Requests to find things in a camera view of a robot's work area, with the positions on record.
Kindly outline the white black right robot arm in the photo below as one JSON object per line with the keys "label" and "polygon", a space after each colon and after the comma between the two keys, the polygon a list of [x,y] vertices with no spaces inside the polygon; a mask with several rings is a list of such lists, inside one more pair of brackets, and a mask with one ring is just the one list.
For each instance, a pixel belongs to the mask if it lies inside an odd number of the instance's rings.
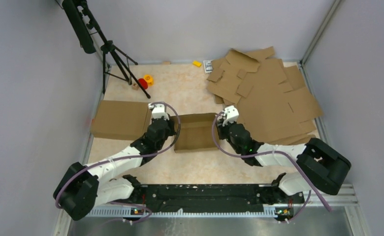
{"label": "white black right robot arm", "polygon": [[337,195],[351,162],[318,138],[305,144],[272,145],[254,140],[242,124],[217,124],[219,138],[227,140],[238,156],[250,166],[295,167],[294,173],[280,174],[273,182],[272,197],[279,203],[292,195],[317,189]]}

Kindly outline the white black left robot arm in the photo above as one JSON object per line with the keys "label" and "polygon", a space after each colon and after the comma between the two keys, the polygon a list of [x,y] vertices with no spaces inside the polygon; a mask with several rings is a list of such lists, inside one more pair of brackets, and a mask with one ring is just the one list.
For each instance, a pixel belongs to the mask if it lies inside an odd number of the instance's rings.
{"label": "white black left robot arm", "polygon": [[140,188],[125,178],[116,177],[145,165],[163,153],[165,150],[162,147],[168,137],[178,138],[180,135],[181,125],[176,121],[172,118],[154,118],[147,131],[122,151],[95,163],[82,165],[75,162],[70,165],[53,193],[56,207],[77,221],[96,206],[114,200],[138,202]]}

